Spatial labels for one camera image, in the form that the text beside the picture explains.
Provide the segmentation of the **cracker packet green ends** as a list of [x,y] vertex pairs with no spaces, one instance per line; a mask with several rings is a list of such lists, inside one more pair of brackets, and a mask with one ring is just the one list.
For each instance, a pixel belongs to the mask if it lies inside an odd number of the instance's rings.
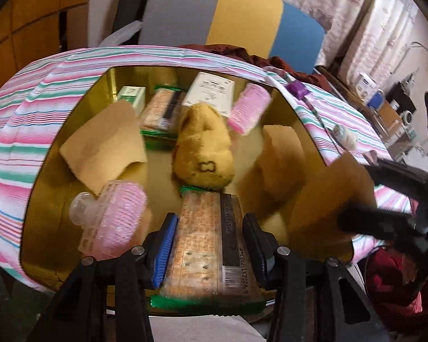
[[264,309],[235,195],[184,186],[164,282],[151,306],[178,314],[255,314]]

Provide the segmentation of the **cream sock bundle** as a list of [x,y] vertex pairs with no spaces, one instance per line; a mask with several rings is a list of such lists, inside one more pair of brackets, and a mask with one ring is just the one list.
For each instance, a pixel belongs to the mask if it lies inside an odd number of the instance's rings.
[[357,136],[356,133],[342,124],[336,124],[332,129],[332,135],[336,142],[348,151],[356,150]]

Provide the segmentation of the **yellow plush toy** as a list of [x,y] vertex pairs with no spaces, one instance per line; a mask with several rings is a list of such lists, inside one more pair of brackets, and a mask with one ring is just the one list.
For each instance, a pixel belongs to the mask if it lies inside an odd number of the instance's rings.
[[207,103],[197,103],[181,121],[172,172],[186,185],[220,191],[235,176],[231,144],[224,118]]

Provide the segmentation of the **pink hair roller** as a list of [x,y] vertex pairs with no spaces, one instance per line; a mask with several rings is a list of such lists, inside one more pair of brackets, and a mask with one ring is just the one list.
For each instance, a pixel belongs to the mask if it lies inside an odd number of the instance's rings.
[[234,103],[227,124],[240,135],[247,135],[258,124],[271,103],[269,92],[257,84],[248,83]]

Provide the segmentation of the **large white carton box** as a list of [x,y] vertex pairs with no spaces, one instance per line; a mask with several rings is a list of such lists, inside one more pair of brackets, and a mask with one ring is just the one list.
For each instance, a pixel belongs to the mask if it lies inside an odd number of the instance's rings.
[[199,72],[181,105],[191,107],[197,103],[207,103],[219,114],[229,118],[233,108],[234,87],[232,80]]

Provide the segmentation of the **cardboard box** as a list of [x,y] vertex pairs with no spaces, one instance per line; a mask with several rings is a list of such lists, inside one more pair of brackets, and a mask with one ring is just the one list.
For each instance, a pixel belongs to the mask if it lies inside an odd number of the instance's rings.
[[397,111],[385,100],[377,111],[380,129],[385,140],[392,137],[402,126],[402,120]]

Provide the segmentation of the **white blue appliance box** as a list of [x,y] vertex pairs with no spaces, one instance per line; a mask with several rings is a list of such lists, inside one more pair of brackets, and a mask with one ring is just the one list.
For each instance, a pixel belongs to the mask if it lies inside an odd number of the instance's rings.
[[362,102],[367,104],[374,95],[376,87],[377,84],[375,80],[366,73],[360,73],[357,77],[354,89]]

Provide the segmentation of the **dark red garment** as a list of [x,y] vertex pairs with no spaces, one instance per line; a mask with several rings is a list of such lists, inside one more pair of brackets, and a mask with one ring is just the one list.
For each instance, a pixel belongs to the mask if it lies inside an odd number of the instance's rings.
[[226,56],[229,58],[233,58],[235,60],[240,60],[245,63],[258,66],[259,68],[264,68],[265,66],[273,66],[279,70],[284,70],[285,72],[289,73],[296,80],[299,80],[307,84],[315,85],[316,87],[319,87],[329,93],[332,92],[332,88],[330,87],[328,80],[323,75],[307,74],[307,73],[295,71],[288,63],[282,60],[282,58],[280,58],[279,56],[272,56],[265,59],[260,56],[250,55],[246,51],[246,49],[243,47],[226,45],[226,44],[213,44],[213,45],[189,44],[189,45],[180,46],[180,48],[198,50],[201,52],[209,52],[209,53],[214,53],[216,55]]

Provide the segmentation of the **purple fabric sachet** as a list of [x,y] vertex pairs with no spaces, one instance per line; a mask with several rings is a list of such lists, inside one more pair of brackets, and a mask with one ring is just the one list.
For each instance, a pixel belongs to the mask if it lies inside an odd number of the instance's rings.
[[308,94],[310,94],[309,89],[298,80],[290,81],[285,88],[298,100],[303,100]]

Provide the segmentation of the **gold tray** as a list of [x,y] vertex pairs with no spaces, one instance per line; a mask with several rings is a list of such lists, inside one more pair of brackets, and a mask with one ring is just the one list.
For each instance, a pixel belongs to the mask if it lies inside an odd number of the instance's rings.
[[[78,181],[59,153],[59,148],[83,124],[113,102],[113,94],[120,85],[147,87],[147,100],[154,94],[155,84],[169,84],[189,89],[198,72],[206,72],[232,80],[235,83],[233,99],[249,82],[258,84],[260,80],[247,80],[242,76],[229,75],[218,70],[197,70],[170,66],[119,66],[106,71],[86,95],[78,102],[55,136],[27,203],[21,239],[20,261],[25,274],[37,284],[49,290],[58,290],[82,257],[78,243],[82,230],[71,223],[68,209],[71,201],[88,188]],[[300,138],[307,166],[308,176],[323,171],[328,162],[322,157],[322,147],[316,146],[315,136],[309,134],[309,126],[303,124],[303,116],[291,110],[287,100],[268,85],[266,88],[273,98],[262,117],[259,126],[281,124],[294,128]],[[237,195],[237,184],[252,166],[261,151],[263,141],[261,131],[256,130],[236,142],[233,138],[236,176],[226,191]],[[151,221],[147,229],[153,232],[160,228],[168,212],[180,212],[181,202],[178,183],[171,175],[171,150],[175,140],[162,137],[144,137],[148,162],[133,163],[124,170],[120,178],[142,184],[148,195]]]

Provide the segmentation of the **patterned curtain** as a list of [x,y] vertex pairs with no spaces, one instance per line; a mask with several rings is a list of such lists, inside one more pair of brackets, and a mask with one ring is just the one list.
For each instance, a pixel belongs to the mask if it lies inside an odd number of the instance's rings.
[[414,0],[282,0],[325,30],[317,62],[342,59],[338,76],[352,87],[360,74],[383,87],[400,61],[418,13]]

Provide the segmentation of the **small green white box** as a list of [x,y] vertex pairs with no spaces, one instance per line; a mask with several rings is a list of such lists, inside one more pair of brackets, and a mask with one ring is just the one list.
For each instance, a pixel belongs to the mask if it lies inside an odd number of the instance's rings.
[[137,115],[141,115],[145,108],[145,87],[123,86],[117,95],[117,100],[126,100],[132,105]]

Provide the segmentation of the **pink green striped cloth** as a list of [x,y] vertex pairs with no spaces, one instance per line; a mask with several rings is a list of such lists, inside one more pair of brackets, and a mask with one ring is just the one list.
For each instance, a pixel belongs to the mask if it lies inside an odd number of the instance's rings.
[[[247,80],[267,76],[286,84],[276,73],[229,57],[198,50],[167,46],[119,46],[79,49],[30,63],[0,89],[0,266],[17,281],[40,292],[52,291],[37,284],[21,266],[21,239],[27,203],[55,136],[78,102],[109,69],[119,66],[170,66],[197,70],[218,70]],[[345,124],[357,135],[355,159],[367,164],[363,153],[375,150],[391,160],[387,148],[366,118],[346,102],[312,84],[308,101],[327,129]],[[337,150],[314,114],[304,102],[284,91],[291,110],[303,116],[304,126],[322,147],[330,164]]]

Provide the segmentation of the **grey yellow blue chair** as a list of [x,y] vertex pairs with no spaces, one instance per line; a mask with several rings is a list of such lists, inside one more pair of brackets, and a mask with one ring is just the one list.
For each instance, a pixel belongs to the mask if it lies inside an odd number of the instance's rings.
[[138,42],[238,46],[311,73],[324,35],[315,19],[281,0],[147,0]]

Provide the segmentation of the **wooden wardrobe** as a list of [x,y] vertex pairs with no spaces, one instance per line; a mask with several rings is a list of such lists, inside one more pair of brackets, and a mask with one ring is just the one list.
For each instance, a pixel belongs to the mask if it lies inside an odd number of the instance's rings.
[[0,88],[27,64],[88,44],[89,0],[6,0],[0,10]]

